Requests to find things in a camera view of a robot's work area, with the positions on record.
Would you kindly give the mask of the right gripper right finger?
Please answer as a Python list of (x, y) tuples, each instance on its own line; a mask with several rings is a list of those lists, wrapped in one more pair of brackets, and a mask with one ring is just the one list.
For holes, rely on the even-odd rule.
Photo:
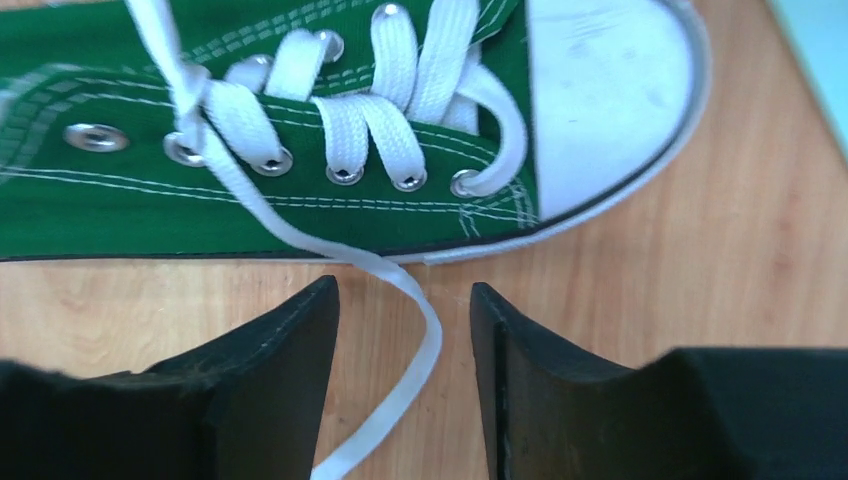
[(637, 369), (485, 283), (470, 328), (493, 479), (843, 479), (847, 353), (678, 347)]

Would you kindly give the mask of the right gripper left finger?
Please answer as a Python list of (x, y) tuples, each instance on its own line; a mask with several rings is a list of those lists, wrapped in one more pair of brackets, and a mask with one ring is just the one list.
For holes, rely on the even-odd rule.
[(5, 479), (306, 479), (340, 316), (330, 275), (148, 369), (1, 364)]

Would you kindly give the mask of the green canvas sneaker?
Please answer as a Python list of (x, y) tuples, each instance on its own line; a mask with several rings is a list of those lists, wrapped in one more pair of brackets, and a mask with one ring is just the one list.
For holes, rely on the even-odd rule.
[[(128, 10), (131, 1), (1, 15), (1, 257), (279, 258), (336, 261), (290, 246), (202, 165), (177, 152), (169, 86)], [(370, 22), (408, 13), (423, 39), (436, 1), (166, 1), (185, 62), (223, 80), (269, 66), (304, 29), (342, 43), (313, 93), (372, 85)], [(446, 263), (523, 247), (576, 226), (650, 180), (691, 137), (709, 92), (710, 52), (688, 1), (475, 1), (472, 49), (526, 123), (517, 176), (484, 197), (451, 188), (495, 158), (500, 127), (412, 122), (427, 179), (397, 190), (376, 149), (360, 178), (327, 176), (324, 131), (308, 101), (260, 95), (293, 162), (248, 177), (298, 230), (397, 263)]]

